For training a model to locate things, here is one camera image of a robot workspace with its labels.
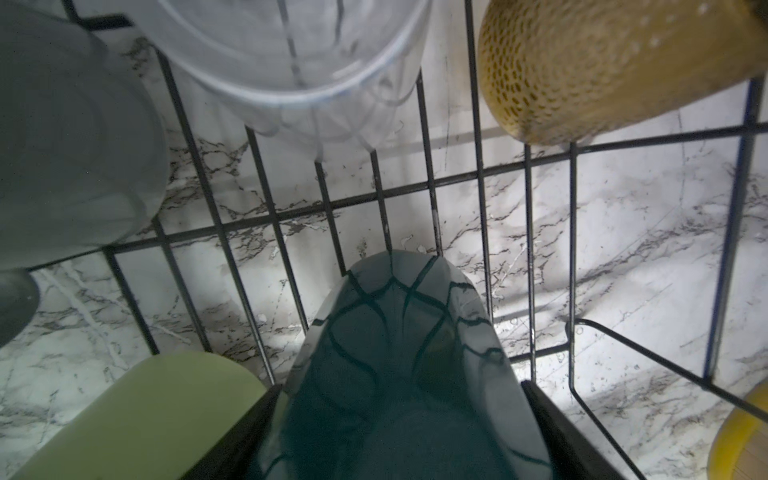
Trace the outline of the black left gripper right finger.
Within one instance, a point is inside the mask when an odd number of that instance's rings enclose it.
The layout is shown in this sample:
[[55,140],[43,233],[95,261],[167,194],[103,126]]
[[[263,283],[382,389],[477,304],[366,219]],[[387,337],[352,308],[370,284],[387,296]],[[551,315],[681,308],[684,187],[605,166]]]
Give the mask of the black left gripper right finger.
[[547,445],[557,479],[623,479],[538,386],[524,380],[521,387]]

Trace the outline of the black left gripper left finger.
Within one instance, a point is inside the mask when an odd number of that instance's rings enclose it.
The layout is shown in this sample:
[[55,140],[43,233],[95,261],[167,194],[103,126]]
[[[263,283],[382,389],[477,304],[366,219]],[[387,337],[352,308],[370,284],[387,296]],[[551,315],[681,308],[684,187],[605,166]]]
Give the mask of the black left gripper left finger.
[[181,479],[244,479],[251,457],[268,435],[281,391],[281,385],[271,387]]

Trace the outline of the light green mug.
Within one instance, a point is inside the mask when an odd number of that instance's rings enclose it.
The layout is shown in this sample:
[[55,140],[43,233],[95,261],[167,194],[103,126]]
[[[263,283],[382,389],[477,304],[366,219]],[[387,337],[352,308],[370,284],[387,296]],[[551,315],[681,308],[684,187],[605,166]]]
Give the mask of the light green mug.
[[179,479],[266,393],[242,365],[200,351],[124,374],[16,473],[17,479]]

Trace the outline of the dark green mug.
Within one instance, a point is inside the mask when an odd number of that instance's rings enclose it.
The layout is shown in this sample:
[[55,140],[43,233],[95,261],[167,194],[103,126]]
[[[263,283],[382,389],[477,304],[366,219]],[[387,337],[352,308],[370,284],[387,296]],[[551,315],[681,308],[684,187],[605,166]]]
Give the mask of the dark green mug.
[[533,411],[471,281],[393,250],[327,296],[250,479],[551,479]]

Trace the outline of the white ceramic mug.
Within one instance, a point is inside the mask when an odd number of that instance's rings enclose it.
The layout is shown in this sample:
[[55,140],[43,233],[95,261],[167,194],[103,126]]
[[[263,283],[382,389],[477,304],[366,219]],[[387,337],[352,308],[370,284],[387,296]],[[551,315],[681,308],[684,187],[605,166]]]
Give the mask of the white ceramic mug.
[[32,268],[122,241],[157,214],[169,158],[130,66],[80,26],[1,5],[1,340],[32,320]]

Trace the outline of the amber glass cup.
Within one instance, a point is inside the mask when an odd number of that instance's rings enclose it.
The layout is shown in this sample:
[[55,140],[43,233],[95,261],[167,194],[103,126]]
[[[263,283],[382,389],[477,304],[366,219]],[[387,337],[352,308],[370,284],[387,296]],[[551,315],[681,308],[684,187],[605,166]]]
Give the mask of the amber glass cup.
[[479,85],[515,139],[551,146],[659,116],[767,69],[763,1],[493,1]]

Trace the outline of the clear glass cup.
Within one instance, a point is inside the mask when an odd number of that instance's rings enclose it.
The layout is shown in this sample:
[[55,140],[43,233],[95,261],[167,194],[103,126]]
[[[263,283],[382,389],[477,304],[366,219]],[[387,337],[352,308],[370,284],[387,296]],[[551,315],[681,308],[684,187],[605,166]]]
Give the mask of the clear glass cup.
[[315,161],[377,149],[420,71],[428,1],[123,1],[171,62],[256,134]]

